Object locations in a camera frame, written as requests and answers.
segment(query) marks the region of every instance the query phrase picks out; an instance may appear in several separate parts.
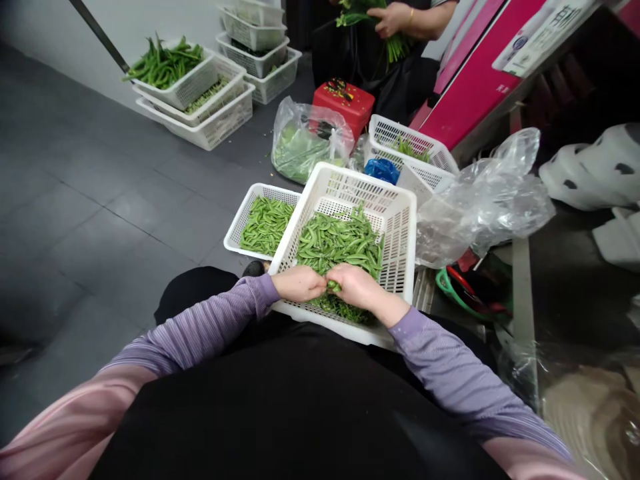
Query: purple sleeve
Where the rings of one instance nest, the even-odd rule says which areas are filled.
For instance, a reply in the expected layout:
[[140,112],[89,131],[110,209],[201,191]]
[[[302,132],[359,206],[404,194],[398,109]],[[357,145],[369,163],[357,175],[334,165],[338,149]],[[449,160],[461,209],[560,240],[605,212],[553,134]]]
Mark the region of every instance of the purple sleeve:
[[532,440],[573,461],[562,440],[454,334],[414,307],[389,332],[409,369],[473,438]]
[[136,338],[103,368],[140,365],[159,377],[219,355],[252,318],[261,319],[280,300],[268,273],[244,277],[228,292],[195,304]]

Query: scissors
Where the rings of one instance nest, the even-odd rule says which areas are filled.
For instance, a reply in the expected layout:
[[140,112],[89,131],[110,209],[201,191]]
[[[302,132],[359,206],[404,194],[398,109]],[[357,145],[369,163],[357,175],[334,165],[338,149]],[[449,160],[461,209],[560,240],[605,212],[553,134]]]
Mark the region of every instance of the scissors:
[[346,101],[353,100],[353,95],[347,92],[347,83],[341,78],[333,77],[327,80],[327,86],[330,91],[340,94]]

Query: blue plastic bag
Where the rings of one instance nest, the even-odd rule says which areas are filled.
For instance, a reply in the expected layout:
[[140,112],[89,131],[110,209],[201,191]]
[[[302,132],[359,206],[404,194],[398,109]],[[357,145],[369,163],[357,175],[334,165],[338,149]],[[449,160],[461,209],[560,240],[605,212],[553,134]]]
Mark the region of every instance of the blue plastic bag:
[[386,159],[371,159],[365,166],[365,173],[373,178],[384,180],[392,185],[398,182],[400,172],[392,162]]

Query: red box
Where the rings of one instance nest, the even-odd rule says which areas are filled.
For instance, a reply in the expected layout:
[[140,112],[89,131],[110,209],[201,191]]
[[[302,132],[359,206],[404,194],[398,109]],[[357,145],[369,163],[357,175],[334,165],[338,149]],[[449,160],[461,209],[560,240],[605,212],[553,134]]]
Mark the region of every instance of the red box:
[[313,94],[313,104],[340,113],[353,132],[354,145],[369,123],[375,97],[344,80],[331,79],[323,83]]

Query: shoe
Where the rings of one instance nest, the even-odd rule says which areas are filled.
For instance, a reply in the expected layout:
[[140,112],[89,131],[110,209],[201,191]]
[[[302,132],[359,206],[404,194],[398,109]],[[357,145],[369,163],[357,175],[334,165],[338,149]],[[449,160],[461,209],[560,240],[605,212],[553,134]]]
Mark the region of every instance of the shoe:
[[271,266],[271,262],[262,262],[260,260],[254,260],[250,264],[247,265],[244,272],[242,272],[243,277],[259,277],[260,275],[264,275],[267,269]]

